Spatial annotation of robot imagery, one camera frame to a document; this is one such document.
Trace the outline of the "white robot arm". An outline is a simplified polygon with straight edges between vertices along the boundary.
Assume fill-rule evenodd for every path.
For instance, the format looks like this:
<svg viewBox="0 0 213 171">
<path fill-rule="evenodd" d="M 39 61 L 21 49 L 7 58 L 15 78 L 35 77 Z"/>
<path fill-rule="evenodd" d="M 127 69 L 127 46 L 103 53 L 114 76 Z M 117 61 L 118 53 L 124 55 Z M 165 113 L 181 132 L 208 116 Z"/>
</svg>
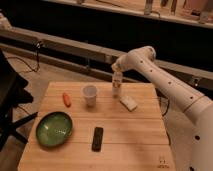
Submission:
<svg viewBox="0 0 213 171">
<path fill-rule="evenodd" d="M 195 125 L 189 170 L 213 171 L 213 100 L 158 67 L 153 62 L 155 58 L 152 46 L 136 48 L 121 55 L 112 64 L 112 70 L 136 70 L 174 101 Z"/>
</svg>

